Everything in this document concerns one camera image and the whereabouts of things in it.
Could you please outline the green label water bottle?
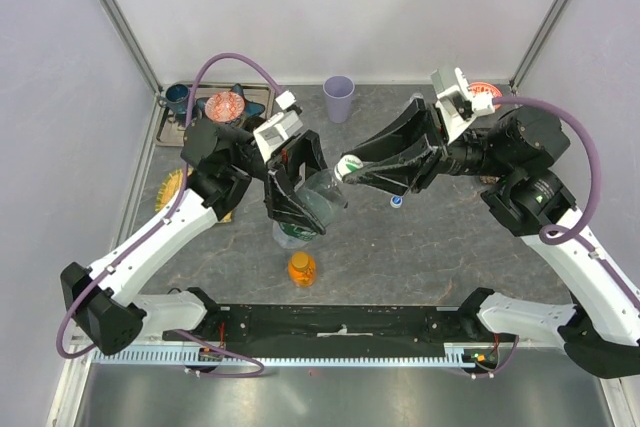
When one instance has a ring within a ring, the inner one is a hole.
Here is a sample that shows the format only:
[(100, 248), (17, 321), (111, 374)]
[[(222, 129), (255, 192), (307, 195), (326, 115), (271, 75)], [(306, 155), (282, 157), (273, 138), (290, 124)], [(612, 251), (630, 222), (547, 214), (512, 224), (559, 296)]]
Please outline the green label water bottle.
[[(310, 208), (324, 228), (335, 222), (348, 206), (334, 173), (322, 170), (309, 177), (297, 190), (298, 197)], [(300, 249), (319, 236), (310, 228), (273, 222), (275, 242), (284, 249)]]

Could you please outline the blue white bottle cap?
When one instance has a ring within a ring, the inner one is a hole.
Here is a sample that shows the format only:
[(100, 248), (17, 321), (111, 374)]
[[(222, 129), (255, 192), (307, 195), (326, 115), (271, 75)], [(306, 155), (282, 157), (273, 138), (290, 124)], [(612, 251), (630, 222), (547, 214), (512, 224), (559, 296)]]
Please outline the blue white bottle cap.
[(401, 196), (392, 196), (390, 199), (390, 206), (392, 208), (398, 209), (403, 204), (403, 198)]

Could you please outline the white green bottle cap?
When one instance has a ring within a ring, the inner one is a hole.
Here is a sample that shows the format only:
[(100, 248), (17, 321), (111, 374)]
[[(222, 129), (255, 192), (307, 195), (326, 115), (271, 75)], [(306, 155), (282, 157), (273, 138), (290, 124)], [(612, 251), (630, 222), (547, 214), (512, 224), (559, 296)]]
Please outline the white green bottle cap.
[(346, 175), (356, 172), (362, 167), (363, 162), (360, 158), (353, 154), (345, 154), (334, 166), (334, 176), (339, 182), (342, 182)]

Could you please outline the clear plastic bottle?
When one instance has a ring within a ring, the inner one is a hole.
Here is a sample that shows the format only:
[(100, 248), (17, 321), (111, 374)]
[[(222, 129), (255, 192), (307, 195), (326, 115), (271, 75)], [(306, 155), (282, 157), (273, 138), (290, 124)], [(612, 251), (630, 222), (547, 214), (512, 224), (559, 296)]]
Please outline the clear plastic bottle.
[(424, 96), (420, 92), (413, 93), (410, 96), (410, 98), (405, 102), (403, 109), (406, 110), (411, 105), (413, 105), (416, 101), (420, 101), (420, 102), (424, 101)]

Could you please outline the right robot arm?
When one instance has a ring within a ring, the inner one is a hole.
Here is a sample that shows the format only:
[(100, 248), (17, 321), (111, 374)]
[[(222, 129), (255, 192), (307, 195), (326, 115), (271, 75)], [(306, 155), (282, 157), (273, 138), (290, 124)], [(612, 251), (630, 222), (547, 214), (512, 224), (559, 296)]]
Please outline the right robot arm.
[(570, 144), (560, 119), (520, 106), (489, 128), (464, 120), (453, 134), (446, 115), (441, 103), (411, 100), (388, 127), (343, 155), (339, 176), (394, 196), (420, 192), (440, 175), (491, 177), (481, 195), (490, 214), (547, 262), (571, 300), (543, 304), (478, 288), (457, 309), (459, 332), (473, 341), (544, 342), (603, 379), (637, 375), (639, 291), (553, 171)]

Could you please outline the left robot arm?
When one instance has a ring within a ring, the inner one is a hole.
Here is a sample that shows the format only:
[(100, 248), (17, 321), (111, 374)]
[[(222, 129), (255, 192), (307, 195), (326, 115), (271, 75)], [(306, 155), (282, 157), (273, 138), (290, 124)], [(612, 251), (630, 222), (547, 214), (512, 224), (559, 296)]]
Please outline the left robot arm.
[(181, 157), (190, 173), (164, 208), (103, 258), (88, 267), (73, 262), (61, 274), (69, 317), (104, 355), (141, 335), (216, 335), (218, 306), (202, 289), (164, 295), (141, 290), (191, 240), (234, 210), (253, 180), (263, 184), (270, 219), (326, 232), (295, 192), (303, 175), (327, 167), (319, 135), (302, 130), (295, 113), (277, 115), (252, 132), (201, 118), (187, 128)]

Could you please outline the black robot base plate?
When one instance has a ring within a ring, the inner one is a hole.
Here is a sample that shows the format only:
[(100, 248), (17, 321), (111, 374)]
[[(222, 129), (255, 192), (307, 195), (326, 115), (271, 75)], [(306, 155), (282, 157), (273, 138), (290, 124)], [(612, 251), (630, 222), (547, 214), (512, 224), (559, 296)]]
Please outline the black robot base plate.
[(276, 305), (209, 301), (194, 337), (252, 358), (436, 357), (446, 344), (506, 345), (471, 311), (410, 305)]

